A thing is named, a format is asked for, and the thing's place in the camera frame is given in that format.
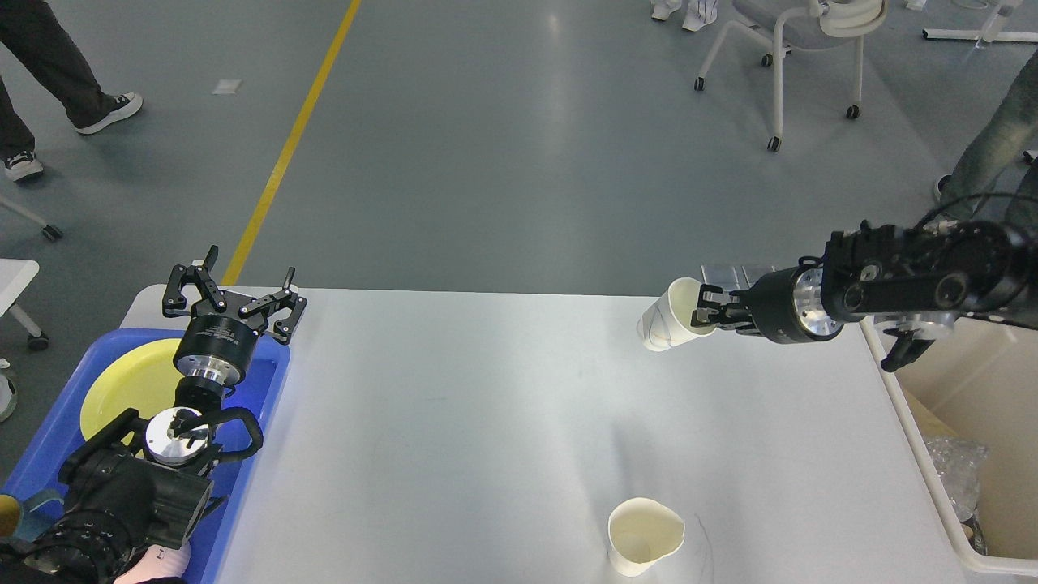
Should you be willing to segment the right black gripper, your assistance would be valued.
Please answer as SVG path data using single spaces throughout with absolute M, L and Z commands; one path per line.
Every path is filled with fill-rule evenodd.
M 700 285 L 690 325 L 716 326 L 742 336 L 760 335 L 778 344 L 831 340 L 844 324 L 823 306 L 822 276 L 822 268 L 814 266 L 772 271 L 742 291 L 742 303 L 738 295 Z

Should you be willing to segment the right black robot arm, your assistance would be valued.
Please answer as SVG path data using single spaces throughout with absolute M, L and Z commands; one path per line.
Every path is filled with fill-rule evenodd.
M 911 228 L 836 230 L 820 256 L 758 277 L 749 288 L 701 284 L 696 329 L 733 330 L 778 344 L 828 341 L 873 317 L 894 339 L 880 367 L 906 367 L 961 318 L 1036 329 L 1036 227 L 1014 221 L 938 221 Z

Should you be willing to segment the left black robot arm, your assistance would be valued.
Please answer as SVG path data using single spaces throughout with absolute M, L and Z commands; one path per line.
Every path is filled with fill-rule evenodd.
M 208 515 L 212 471 L 264 446 L 256 415 L 225 400 L 244 381 L 260 339 L 285 346 L 307 309 L 289 268 L 277 291 L 253 297 L 211 278 L 218 248 L 170 271 L 162 313 L 188 316 L 172 365 L 174 402 L 142 418 L 127 408 L 60 466 L 63 515 L 34 539 L 2 540 L 5 583 L 112 583 L 151 544 L 180 548 Z

